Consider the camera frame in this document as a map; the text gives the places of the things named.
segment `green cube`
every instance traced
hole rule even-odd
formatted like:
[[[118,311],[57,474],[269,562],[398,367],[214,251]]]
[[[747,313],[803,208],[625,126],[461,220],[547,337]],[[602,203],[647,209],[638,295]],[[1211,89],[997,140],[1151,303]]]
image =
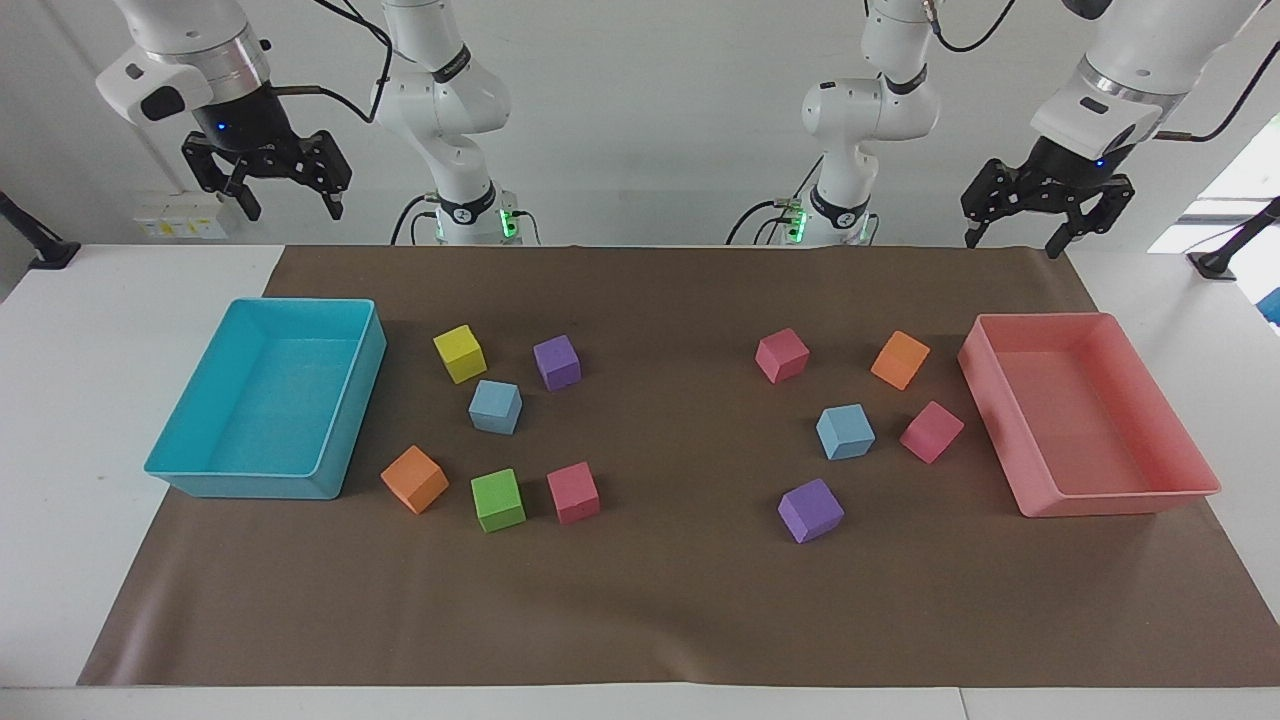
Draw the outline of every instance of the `green cube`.
[[[498,470],[471,480],[476,500],[476,518],[484,532],[493,533],[525,521],[525,503],[520,500],[516,471]]]

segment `purple cube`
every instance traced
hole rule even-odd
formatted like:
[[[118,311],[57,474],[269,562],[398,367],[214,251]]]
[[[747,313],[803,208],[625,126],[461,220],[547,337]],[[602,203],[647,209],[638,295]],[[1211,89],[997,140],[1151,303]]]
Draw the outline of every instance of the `purple cube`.
[[[836,529],[845,510],[823,480],[805,483],[782,496],[778,515],[796,542],[809,542]]]
[[[559,336],[534,346],[534,360],[538,373],[543,375],[547,389],[556,392],[582,379],[582,365],[568,336]]]

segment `pink cube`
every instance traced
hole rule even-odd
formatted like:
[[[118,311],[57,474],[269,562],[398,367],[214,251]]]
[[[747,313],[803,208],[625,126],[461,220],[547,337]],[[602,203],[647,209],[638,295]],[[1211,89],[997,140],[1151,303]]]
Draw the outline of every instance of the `pink cube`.
[[[552,487],[552,500],[556,501],[556,516],[561,525],[577,523],[600,511],[600,495],[595,489],[595,478],[586,462],[570,465],[547,475]]]
[[[804,372],[809,364],[809,348],[791,328],[778,331],[760,341],[755,350],[755,364],[764,370],[769,382],[778,384]]]
[[[932,464],[956,439],[964,423],[937,402],[929,402],[902,433],[902,445]]]

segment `orange cube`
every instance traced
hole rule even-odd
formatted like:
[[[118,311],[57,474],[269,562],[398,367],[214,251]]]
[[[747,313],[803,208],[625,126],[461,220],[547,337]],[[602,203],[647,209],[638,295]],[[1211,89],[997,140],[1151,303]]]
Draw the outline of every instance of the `orange cube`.
[[[895,331],[872,365],[872,374],[897,389],[906,389],[928,356],[929,346],[901,331]]]
[[[383,470],[383,482],[401,502],[419,515],[449,487],[440,466],[416,445],[410,446],[404,455]]]

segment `blue object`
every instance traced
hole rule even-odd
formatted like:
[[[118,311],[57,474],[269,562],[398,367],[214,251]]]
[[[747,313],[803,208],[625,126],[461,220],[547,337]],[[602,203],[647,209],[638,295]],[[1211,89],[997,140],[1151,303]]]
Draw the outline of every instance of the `blue object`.
[[[385,350],[370,300],[232,302],[147,474],[196,497],[337,497]]]
[[[493,380],[480,380],[476,384],[476,393],[471,397],[471,424],[477,430],[498,433],[500,436],[515,434],[516,420],[520,419],[520,409],[524,401],[520,398],[520,388],[511,383],[495,383]]]
[[[818,419],[818,437],[827,451],[827,460],[847,460],[861,457],[876,442],[872,424],[861,405],[828,407]]]
[[[808,482],[782,496],[778,515],[796,542],[809,542],[836,529],[845,509],[823,480]]]
[[[1271,291],[1271,295],[1258,302],[1258,310],[1267,320],[1280,325],[1280,287]]]

